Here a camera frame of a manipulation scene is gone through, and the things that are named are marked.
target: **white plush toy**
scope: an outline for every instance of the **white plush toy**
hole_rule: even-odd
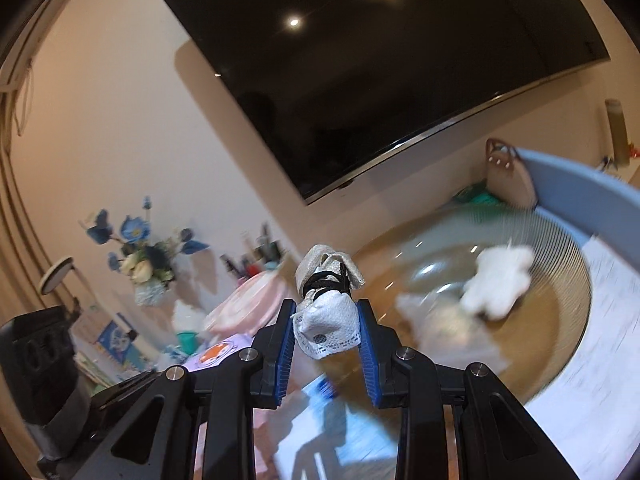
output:
[[[533,249],[525,245],[485,249],[476,259],[476,275],[465,283],[460,305],[469,314],[485,312],[491,320],[502,319],[529,288],[533,259]]]

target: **metal screw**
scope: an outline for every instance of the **metal screw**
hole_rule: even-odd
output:
[[[166,378],[170,381],[177,381],[184,376],[184,368],[181,366],[172,366],[171,368],[167,368]]]
[[[413,359],[415,357],[415,350],[413,348],[409,348],[408,346],[403,346],[396,350],[396,355],[398,359],[402,359],[402,361],[408,361],[409,359]]]
[[[241,361],[253,361],[258,357],[258,351],[255,348],[244,348],[240,351],[239,354]]]
[[[487,365],[483,365],[482,363],[471,363],[469,365],[469,369],[471,373],[476,377],[484,377],[489,373],[489,368]]]

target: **clear plastic packet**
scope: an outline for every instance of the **clear plastic packet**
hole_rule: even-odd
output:
[[[396,309],[411,324],[417,350],[436,364],[464,369],[481,362],[495,374],[510,364],[482,321],[467,314],[452,294],[399,294]]]

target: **beige wall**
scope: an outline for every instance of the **beige wall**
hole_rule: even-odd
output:
[[[190,225],[212,245],[183,261],[181,285],[212,308],[234,286],[218,256],[243,252],[241,232],[264,220],[299,254],[316,242],[357,250],[479,178],[488,136],[596,164],[610,96],[640,144],[640,54],[601,0],[583,3],[611,62],[486,110],[305,206],[162,0],[71,0],[34,64],[33,111],[13,151],[20,191],[50,257],[75,256],[102,300],[153,335],[145,319],[156,314],[132,306],[109,249],[79,229],[87,212],[120,219],[151,194],[158,235]]]

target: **crumpled white cloth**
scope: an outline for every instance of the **crumpled white cloth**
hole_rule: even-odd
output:
[[[330,270],[340,274],[344,264],[351,288],[364,285],[364,278],[345,253],[327,245],[313,246],[296,269],[296,286],[300,296],[307,280],[316,272]],[[338,281],[329,276],[330,281]],[[345,292],[329,290],[314,300],[319,289],[308,291],[293,316],[293,333],[300,348],[313,359],[343,352],[360,344],[358,309]]]
[[[469,314],[485,312],[492,320],[505,317],[531,284],[529,269],[535,254],[526,245],[495,246],[476,259],[478,271],[465,283],[460,305]]]

